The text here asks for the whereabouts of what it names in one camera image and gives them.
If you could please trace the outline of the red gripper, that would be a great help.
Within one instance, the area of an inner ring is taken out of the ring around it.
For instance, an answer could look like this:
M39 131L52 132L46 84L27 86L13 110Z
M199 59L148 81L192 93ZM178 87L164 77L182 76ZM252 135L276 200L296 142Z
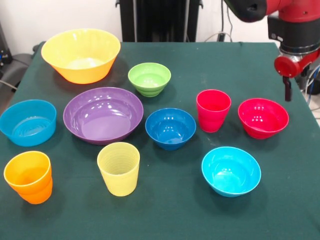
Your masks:
M290 78L294 78L301 74L306 77L308 68L318 57L320 50L303 55L280 54L274 61L275 70L281 75L283 84L285 86L285 101L292 100L292 84Z

